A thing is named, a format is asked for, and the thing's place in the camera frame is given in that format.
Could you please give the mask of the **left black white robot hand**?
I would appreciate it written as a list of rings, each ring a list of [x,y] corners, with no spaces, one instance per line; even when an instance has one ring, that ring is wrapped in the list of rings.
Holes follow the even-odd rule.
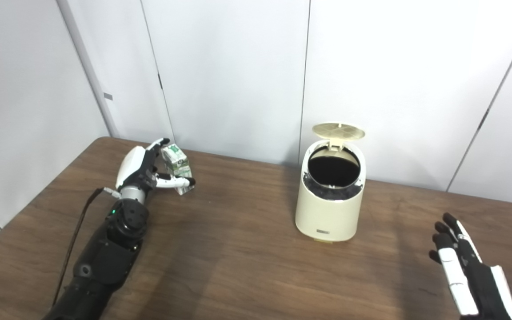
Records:
[[[159,173],[155,166],[162,147],[169,144],[169,138],[155,140],[148,147],[136,146],[126,154],[116,177],[116,191],[121,198],[136,199],[143,203],[154,189],[191,187],[196,185],[193,177],[172,176]]]

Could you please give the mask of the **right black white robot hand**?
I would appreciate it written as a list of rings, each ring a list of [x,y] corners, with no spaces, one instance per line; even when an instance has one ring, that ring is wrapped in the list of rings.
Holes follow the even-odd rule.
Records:
[[[446,212],[434,224],[431,260],[442,266],[461,320],[512,320],[512,293],[500,265],[486,265],[459,219]]]

